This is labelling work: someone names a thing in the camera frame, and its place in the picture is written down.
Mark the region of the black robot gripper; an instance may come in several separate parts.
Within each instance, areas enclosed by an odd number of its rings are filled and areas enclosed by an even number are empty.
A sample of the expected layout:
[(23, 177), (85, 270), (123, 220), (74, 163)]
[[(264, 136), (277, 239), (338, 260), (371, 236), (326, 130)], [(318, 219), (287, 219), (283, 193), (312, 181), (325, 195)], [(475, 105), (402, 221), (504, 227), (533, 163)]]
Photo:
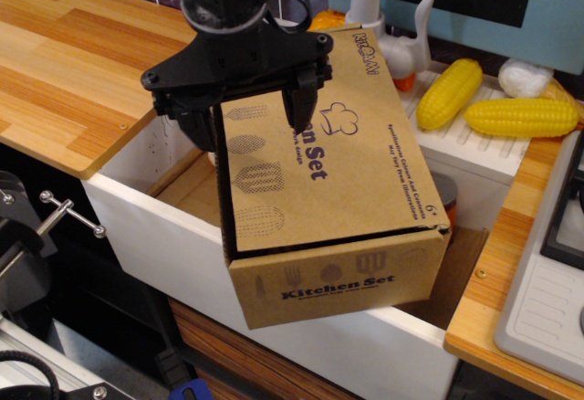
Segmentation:
[(318, 91), (332, 77), (331, 36), (281, 26), (265, 5), (227, 18), (201, 6), (183, 12), (195, 38), (141, 75), (159, 114), (177, 120), (209, 153), (215, 152), (211, 109), (227, 101), (278, 91), (294, 132), (307, 128)]

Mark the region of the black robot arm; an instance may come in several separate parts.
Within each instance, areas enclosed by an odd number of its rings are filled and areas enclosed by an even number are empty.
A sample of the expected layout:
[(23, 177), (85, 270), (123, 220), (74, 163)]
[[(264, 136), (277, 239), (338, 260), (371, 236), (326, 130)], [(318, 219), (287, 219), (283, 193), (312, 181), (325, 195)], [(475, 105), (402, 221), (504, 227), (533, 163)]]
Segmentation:
[(318, 91), (332, 77), (332, 37), (309, 31), (310, 16), (296, 26), (279, 25), (268, 1), (181, 0), (195, 38), (141, 76), (157, 114), (178, 121), (204, 152), (216, 150), (213, 116), (222, 103), (278, 91), (289, 126), (302, 132)]

